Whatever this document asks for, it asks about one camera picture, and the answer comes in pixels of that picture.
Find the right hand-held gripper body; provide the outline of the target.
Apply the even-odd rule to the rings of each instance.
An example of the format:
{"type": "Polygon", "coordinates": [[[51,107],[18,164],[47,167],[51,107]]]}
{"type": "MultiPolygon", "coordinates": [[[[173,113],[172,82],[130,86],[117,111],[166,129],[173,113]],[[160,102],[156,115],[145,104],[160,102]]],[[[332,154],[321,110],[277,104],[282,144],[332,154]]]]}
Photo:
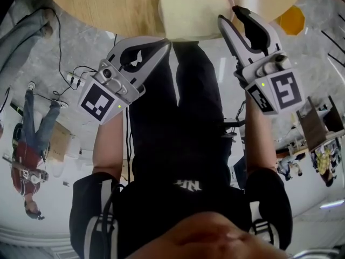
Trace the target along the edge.
{"type": "Polygon", "coordinates": [[[237,70],[234,75],[264,115],[296,111],[305,101],[299,73],[283,51],[237,70]]]}

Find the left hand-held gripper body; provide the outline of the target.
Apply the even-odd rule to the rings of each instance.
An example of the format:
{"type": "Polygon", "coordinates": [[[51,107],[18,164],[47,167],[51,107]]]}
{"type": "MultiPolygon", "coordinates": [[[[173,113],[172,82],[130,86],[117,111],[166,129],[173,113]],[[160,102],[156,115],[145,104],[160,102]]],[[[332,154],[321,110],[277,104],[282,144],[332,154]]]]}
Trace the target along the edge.
{"type": "Polygon", "coordinates": [[[78,106],[103,125],[144,94],[145,79],[146,71],[128,72],[103,59],[98,72],[86,78],[78,106]]]}

